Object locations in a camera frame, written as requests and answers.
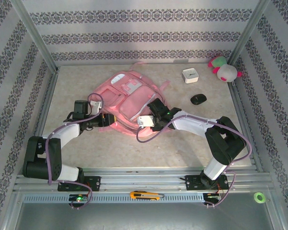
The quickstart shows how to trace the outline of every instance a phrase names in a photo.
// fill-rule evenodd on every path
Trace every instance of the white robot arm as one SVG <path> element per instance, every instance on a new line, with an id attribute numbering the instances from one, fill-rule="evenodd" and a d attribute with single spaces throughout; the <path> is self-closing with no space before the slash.
<path id="1" fill-rule="evenodd" d="M 241 138 L 242 135 L 228 117 L 207 119 L 188 114 L 178 108 L 169 110 L 159 99 L 154 100 L 148 107 L 153 115 L 139 117 L 138 124 L 141 127 L 149 126 L 153 131 L 169 127 L 185 130 L 207 139 L 213 155 L 201 173 L 201 182 L 207 189 L 246 146 L 246 141 Z"/>
<path id="2" fill-rule="evenodd" d="M 99 114 L 93 118 L 93 115 L 88 114 L 88 101 L 75 101 L 74 111 L 70 112 L 64 122 L 65 126 L 52 134 L 49 139 L 48 155 L 50 158 L 51 179 L 53 181 L 77 181 L 83 183 L 84 175 L 81 168 L 62 164 L 61 149 L 70 140 L 76 138 L 88 128 L 93 129 L 93 127 L 111 125 L 115 122 L 115 116 L 112 114 Z M 49 135 L 29 138 L 23 165 L 23 175 L 25 177 L 49 179 L 47 161 L 45 158 L 39 157 L 46 151 L 46 140 Z"/>
<path id="3" fill-rule="evenodd" d="M 100 114 L 94 119 L 81 122 L 90 117 L 88 115 L 88 102 L 76 101 L 74 111 L 69 114 L 64 122 L 79 121 L 77 124 L 65 123 L 65 127 L 57 131 L 49 139 L 48 154 L 50 159 L 52 180 L 77 181 L 83 183 L 84 174 L 81 168 L 62 164 L 61 148 L 70 140 L 79 136 L 87 128 L 105 127 L 115 122 L 111 114 Z M 211 188 L 224 169 L 231 164 L 235 157 L 244 149 L 246 143 L 237 134 L 223 127 L 229 127 L 237 132 L 236 127 L 227 117 L 220 119 L 206 119 L 186 113 L 178 108 L 169 110 L 156 99 L 148 107 L 152 116 L 138 118 L 141 127 L 151 127 L 153 131 L 161 131 L 165 127 L 185 130 L 207 139 L 213 158 L 201 172 L 201 183 L 204 189 Z M 25 177 L 48 179 L 48 166 L 44 158 L 38 155 L 45 152 L 47 136 L 31 137 L 28 141 L 23 174 Z"/>

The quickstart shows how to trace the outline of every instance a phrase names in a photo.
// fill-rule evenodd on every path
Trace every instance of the beige floor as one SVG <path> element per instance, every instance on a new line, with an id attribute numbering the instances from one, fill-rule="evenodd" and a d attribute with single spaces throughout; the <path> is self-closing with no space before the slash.
<path id="1" fill-rule="evenodd" d="M 62 124 L 73 110 L 75 100 L 86 99 L 98 85 L 130 65 L 64 66 L 53 94 L 44 134 Z M 184 69 L 196 68 L 197 83 L 185 84 Z M 228 116 L 239 129 L 237 115 L 226 83 L 221 82 L 206 64 L 138 65 L 135 70 L 149 76 L 158 86 L 165 80 L 171 84 L 164 94 L 170 106 L 207 118 Z M 207 101 L 193 105 L 190 98 L 203 93 Z M 239 156 L 246 154 L 246 149 Z M 99 133 L 97 129 L 84 132 L 62 149 L 64 164 L 85 168 L 96 167 L 178 167 L 206 166 L 212 154 L 205 138 L 185 131 L 171 131 L 146 144 L 116 131 Z M 236 166 L 249 166 L 245 159 Z"/>

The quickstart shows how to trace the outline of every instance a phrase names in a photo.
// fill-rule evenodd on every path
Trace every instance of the floral striped wall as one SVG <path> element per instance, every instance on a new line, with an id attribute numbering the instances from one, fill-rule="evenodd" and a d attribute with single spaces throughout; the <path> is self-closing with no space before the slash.
<path id="1" fill-rule="evenodd" d="M 272 0 L 237 62 L 236 86 L 288 222 L 288 0 Z"/>
<path id="2" fill-rule="evenodd" d="M 58 66 L 229 57 L 258 0 L 24 0 Z"/>
<path id="3" fill-rule="evenodd" d="M 8 0 L 0 0 L 0 225 L 51 73 Z"/>

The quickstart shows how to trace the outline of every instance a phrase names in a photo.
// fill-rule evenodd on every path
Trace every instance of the white box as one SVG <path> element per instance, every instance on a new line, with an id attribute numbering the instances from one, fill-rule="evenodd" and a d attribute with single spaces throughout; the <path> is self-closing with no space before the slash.
<path id="1" fill-rule="evenodd" d="M 199 75 L 194 68 L 185 69 L 182 71 L 182 78 L 183 78 L 184 82 L 187 84 L 197 82 L 198 77 L 199 77 Z"/>

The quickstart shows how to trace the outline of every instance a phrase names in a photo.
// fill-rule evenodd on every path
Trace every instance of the plush toy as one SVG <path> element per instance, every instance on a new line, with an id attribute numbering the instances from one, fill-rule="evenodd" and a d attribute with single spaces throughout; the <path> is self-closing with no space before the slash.
<path id="1" fill-rule="evenodd" d="M 217 77 L 225 82 L 232 82 L 242 76 L 242 72 L 238 72 L 235 67 L 228 65 L 223 56 L 212 59 L 208 63 L 208 67 L 214 67 L 213 73 L 216 73 Z"/>

